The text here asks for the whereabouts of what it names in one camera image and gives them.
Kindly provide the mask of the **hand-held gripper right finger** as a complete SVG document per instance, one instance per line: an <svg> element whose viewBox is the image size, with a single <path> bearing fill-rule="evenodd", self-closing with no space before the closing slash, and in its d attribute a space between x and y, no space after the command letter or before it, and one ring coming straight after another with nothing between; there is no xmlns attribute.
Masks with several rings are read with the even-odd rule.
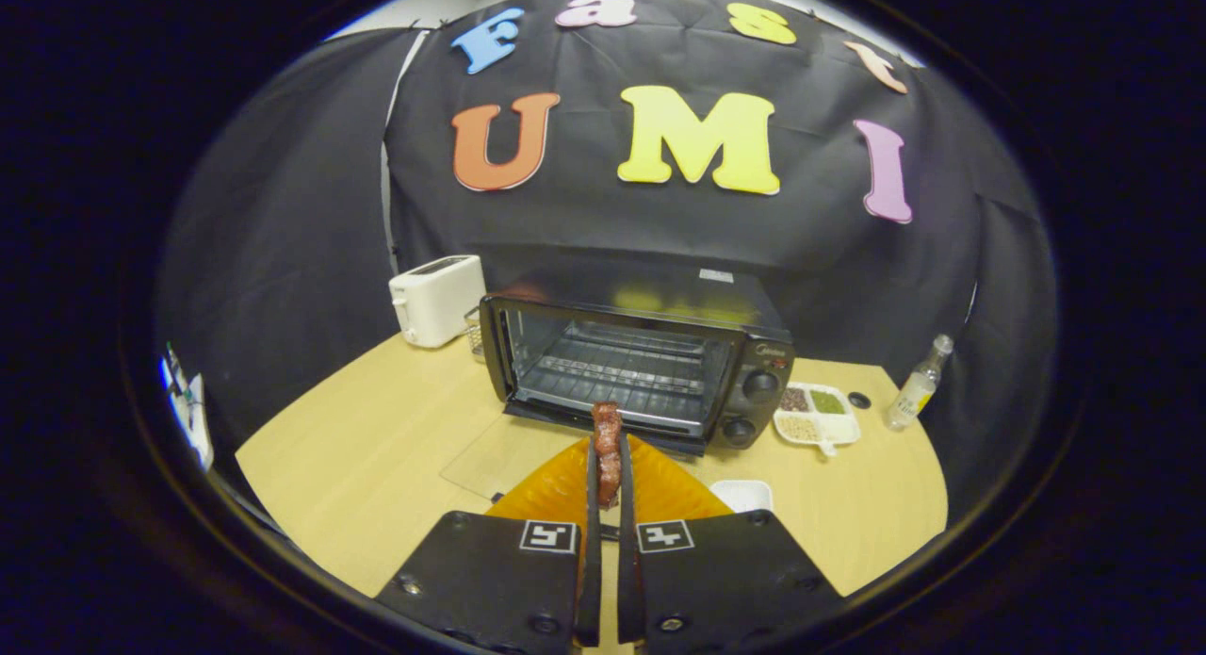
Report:
<svg viewBox="0 0 1206 655"><path fill-rule="evenodd" d="M844 600L775 513L732 511L638 437L620 450L622 643L638 654L755 654L830 628Z"/></svg>

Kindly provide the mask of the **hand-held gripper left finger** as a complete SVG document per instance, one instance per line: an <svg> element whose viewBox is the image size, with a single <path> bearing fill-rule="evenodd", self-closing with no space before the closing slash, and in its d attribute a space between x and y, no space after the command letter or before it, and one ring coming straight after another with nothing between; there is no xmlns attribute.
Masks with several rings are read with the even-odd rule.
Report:
<svg viewBox="0 0 1206 655"><path fill-rule="evenodd" d="M485 514L447 511L376 603L466 649L578 654L601 634L595 440L539 466Z"/></svg>

